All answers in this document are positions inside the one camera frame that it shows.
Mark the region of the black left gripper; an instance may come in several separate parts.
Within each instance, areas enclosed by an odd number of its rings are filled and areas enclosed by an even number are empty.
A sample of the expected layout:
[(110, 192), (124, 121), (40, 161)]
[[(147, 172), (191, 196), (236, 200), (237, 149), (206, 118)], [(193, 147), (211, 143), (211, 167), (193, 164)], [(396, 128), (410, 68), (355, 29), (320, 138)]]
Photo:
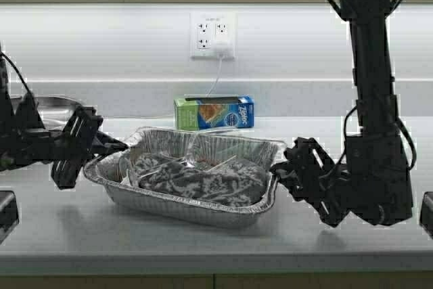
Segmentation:
[(55, 141), (54, 164), (51, 178), (60, 190), (76, 186), (81, 171), (94, 160), (100, 161), (110, 154), (91, 155), (94, 139), (97, 151), (125, 151), (129, 146), (102, 131), (98, 131), (103, 118), (91, 106), (79, 106), (64, 127), (61, 137)]

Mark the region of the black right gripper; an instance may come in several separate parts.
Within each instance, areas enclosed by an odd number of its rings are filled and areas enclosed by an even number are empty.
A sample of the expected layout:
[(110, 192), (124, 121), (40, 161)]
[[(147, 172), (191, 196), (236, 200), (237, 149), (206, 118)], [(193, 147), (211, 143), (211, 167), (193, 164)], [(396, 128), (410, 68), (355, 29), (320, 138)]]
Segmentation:
[(331, 227), (348, 214), (338, 202), (335, 187), (337, 164), (314, 138), (298, 137), (284, 150), (287, 162), (274, 164), (270, 172), (283, 184), (295, 201), (305, 201)]

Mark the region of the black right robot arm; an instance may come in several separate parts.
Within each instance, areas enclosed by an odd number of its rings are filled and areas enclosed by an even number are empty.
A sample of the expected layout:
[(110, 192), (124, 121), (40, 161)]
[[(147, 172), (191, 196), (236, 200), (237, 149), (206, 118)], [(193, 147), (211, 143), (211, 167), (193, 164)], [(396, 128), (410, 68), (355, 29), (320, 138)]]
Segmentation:
[(386, 19), (398, 0), (327, 1), (349, 25), (357, 88), (352, 112), (360, 131), (344, 136), (338, 161), (316, 139), (299, 137), (271, 172), (331, 227), (351, 213), (371, 225), (391, 226), (412, 217), (416, 162), (404, 149), (412, 140), (398, 114), (387, 40)]

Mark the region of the right robot base edge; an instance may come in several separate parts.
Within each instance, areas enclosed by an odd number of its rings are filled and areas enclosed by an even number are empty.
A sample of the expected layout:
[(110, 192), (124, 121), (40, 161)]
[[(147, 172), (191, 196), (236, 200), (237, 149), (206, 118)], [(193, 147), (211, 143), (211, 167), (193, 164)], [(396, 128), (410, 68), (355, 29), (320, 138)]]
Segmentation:
[(433, 192), (425, 192), (421, 203), (419, 224), (426, 233), (433, 237)]

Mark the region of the left robot base edge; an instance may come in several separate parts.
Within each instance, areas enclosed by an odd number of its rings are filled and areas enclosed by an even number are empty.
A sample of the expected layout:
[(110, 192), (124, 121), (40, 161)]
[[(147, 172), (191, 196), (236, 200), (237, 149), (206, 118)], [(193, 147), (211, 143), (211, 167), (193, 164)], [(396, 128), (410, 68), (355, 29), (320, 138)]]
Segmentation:
[(1, 244), (19, 224), (19, 210), (16, 195), (13, 191), (1, 190)]

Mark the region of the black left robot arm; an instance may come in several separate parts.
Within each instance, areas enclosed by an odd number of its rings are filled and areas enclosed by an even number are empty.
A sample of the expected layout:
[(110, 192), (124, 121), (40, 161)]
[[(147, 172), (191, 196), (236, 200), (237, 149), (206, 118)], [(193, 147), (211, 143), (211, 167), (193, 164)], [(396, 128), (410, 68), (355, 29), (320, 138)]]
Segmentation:
[[(18, 75), (26, 93), (13, 108), (7, 66)], [(48, 129), (38, 101), (17, 66), (1, 52), (1, 170), (14, 170), (37, 162), (51, 163), (51, 178), (60, 190), (72, 189), (81, 169), (96, 156), (123, 152), (129, 146), (99, 130), (104, 119), (91, 106), (79, 105), (60, 130)]]

